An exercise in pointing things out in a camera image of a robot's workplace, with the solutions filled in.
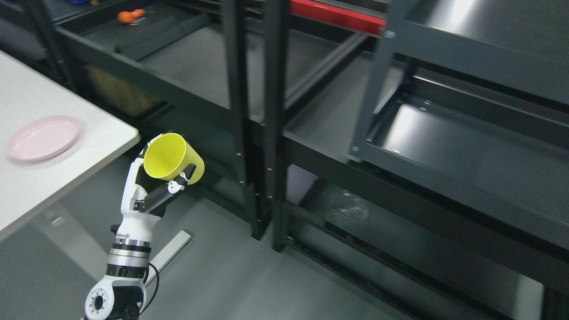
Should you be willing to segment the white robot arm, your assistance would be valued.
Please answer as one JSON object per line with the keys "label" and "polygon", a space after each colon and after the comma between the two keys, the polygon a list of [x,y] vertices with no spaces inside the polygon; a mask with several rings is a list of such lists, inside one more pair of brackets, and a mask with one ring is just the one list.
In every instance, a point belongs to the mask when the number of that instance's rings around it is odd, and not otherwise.
{"label": "white robot arm", "polygon": [[179,133],[150,140],[130,164],[120,203],[122,221],[112,227],[115,241],[108,253],[105,276],[93,286],[84,304],[86,320],[137,320],[153,298],[146,282],[154,227],[167,205],[205,171],[201,156]]}

